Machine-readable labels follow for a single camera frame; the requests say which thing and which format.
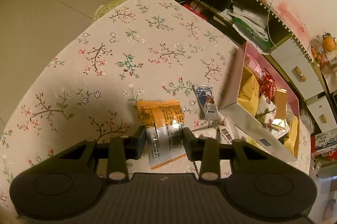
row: wooden handle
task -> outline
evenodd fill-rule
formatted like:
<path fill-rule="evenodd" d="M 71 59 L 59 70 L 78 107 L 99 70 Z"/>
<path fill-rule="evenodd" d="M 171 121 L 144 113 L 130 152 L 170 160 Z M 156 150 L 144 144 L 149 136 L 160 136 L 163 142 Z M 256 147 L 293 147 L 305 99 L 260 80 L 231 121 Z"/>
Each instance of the wooden handle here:
<path fill-rule="evenodd" d="M 327 123 L 328 122 L 328 120 L 326 119 L 326 116 L 324 114 L 321 115 L 321 118 L 323 120 L 323 123 Z"/>
<path fill-rule="evenodd" d="M 301 81 L 305 82 L 307 80 L 298 66 L 295 67 L 295 72 L 299 76 Z"/>

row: white cable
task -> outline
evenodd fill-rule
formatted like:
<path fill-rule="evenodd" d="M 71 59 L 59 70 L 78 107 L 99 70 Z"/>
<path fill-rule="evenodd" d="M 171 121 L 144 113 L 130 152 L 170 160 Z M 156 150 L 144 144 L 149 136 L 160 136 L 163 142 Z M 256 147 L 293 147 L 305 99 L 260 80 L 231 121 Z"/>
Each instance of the white cable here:
<path fill-rule="evenodd" d="M 271 41 L 272 44 L 275 46 L 275 48 L 278 50 L 278 48 L 276 47 L 276 45 L 273 43 L 272 38 L 270 37 L 270 33 L 269 33 L 269 15 L 270 15 L 270 10 L 271 10 L 271 8 L 272 8 L 272 4 L 273 4 L 273 0 L 270 2 L 269 11 L 268 11 L 268 17 L 267 17 L 267 31 L 268 31 L 268 35 L 269 35 L 270 41 Z"/>

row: red candy wrapper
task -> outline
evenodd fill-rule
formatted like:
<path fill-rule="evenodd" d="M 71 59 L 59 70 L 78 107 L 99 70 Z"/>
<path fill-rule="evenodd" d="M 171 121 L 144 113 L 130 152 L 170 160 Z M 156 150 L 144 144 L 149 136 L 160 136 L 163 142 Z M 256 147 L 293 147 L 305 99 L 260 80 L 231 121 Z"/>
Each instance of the red candy wrapper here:
<path fill-rule="evenodd" d="M 267 69 L 263 69 L 261 74 L 262 78 L 257 79 L 260 85 L 260 94 L 272 100 L 276 93 L 275 80 Z"/>

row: yellow snack package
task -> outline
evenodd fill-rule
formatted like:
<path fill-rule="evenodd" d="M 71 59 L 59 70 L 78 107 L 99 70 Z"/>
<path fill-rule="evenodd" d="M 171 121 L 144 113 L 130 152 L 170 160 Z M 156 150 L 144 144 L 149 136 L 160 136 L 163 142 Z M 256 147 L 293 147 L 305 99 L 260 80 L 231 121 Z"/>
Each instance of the yellow snack package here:
<path fill-rule="evenodd" d="M 152 170 L 186 155 L 182 143 L 184 113 L 179 101 L 139 101 L 137 109 L 146 130 Z"/>
<path fill-rule="evenodd" d="M 258 107 L 259 84 L 253 72 L 243 67 L 238 103 L 252 116 L 255 116 Z"/>
<path fill-rule="evenodd" d="M 294 147 L 297 138 L 297 126 L 298 118 L 293 117 L 291 123 L 289 124 L 290 132 L 287 137 L 284 139 L 284 146 L 294 155 Z"/>

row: box of snacks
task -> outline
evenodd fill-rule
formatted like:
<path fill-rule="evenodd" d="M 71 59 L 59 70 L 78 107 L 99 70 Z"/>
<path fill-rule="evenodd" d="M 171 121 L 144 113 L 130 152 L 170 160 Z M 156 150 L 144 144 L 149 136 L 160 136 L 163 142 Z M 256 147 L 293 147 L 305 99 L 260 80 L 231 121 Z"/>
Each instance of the box of snacks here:
<path fill-rule="evenodd" d="M 297 160 L 298 99 L 248 42 L 236 51 L 219 112 L 276 158 Z"/>

